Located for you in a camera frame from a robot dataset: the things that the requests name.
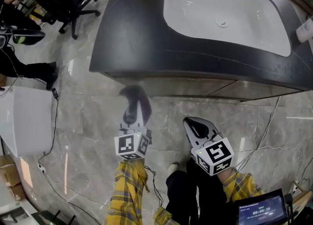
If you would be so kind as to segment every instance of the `sink drain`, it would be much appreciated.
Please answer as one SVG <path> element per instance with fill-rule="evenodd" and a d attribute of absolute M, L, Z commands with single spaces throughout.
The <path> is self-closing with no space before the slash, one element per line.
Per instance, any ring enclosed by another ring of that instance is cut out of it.
<path fill-rule="evenodd" d="M 228 23 L 225 20 L 218 19 L 218 20 L 215 20 L 215 23 L 218 27 L 223 27 L 223 28 L 228 27 Z"/>

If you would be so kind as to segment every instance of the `yellow plaid shirt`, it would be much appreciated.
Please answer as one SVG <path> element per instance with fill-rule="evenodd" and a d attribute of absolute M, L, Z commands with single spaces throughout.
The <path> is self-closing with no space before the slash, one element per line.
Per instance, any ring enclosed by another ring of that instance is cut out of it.
<path fill-rule="evenodd" d="M 115 191 L 108 208 L 107 225 L 141 225 L 141 201 L 143 187 L 147 186 L 148 175 L 142 160 L 120 163 L 115 172 Z M 241 174 L 233 168 L 230 178 L 223 185 L 227 200 L 236 200 L 264 194 L 254 182 L 251 174 Z M 172 220 L 172 214 L 159 207 L 155 225 L 179 225 Z"/>

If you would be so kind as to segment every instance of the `bottle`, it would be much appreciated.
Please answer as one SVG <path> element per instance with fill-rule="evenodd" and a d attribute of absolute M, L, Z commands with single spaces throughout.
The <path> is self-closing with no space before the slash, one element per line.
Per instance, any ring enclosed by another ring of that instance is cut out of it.
<path fill-rule="evenodd" d="M 303 43 L 313 37 L 313 17 L 310 17 L 296 30 L 299 42 Z"/>

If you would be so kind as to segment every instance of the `screen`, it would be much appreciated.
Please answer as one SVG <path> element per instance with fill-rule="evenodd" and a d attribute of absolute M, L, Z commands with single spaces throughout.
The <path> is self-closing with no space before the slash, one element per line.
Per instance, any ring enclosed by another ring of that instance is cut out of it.
<path fill-rule="evenodd" d="M 280 196 L 239 207 L 239 225 L 259 225 L 283 218 L 284 204 Z"/>

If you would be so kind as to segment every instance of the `person in black clothes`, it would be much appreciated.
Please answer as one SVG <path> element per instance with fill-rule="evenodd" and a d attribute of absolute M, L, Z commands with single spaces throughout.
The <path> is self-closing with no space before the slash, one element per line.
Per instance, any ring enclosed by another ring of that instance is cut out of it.
<path fill-rule="evenodd" d="M 34 63 L 25 65 L 15 56 L 9 47 L 0 48 L 0 74 L 8 77 L 36 78 L 46 82 L 46 89 L 51 90 L 58 78 L 56 62 Z"/>
<path fill-rule="evenodd" d="M 41 28 L 32 19 L 26 17 L 20 10 L 12 4 L 16 0 L 0 0 L 0 18 L 4 23 L 18 28 L 25 28 L 40 31 Z"/>

